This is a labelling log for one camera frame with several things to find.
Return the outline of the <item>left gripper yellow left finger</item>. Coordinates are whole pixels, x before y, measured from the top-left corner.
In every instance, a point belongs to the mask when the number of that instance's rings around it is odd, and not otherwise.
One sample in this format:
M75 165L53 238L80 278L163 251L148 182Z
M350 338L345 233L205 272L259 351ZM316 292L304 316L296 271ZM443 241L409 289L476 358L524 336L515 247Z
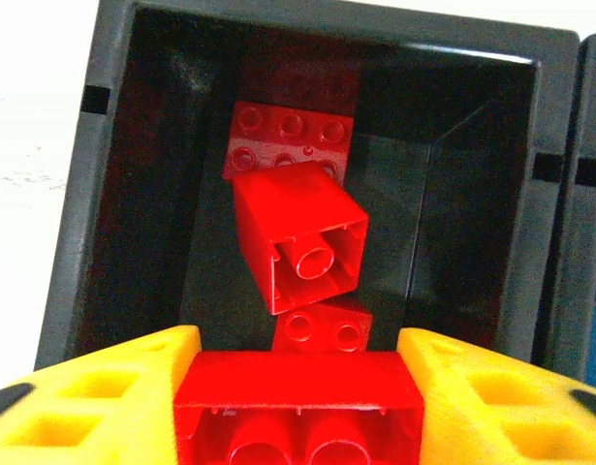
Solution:
M173 399L197 353L179 325L40 369L0 414L0 464L175 464Z

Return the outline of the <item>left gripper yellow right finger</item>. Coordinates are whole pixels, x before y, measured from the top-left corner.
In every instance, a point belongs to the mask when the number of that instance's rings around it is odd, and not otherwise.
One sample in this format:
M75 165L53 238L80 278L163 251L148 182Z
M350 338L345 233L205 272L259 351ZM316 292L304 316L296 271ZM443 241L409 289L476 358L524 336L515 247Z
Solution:
M423 397L422 464L596 464L596 387L426 329L397 350Z

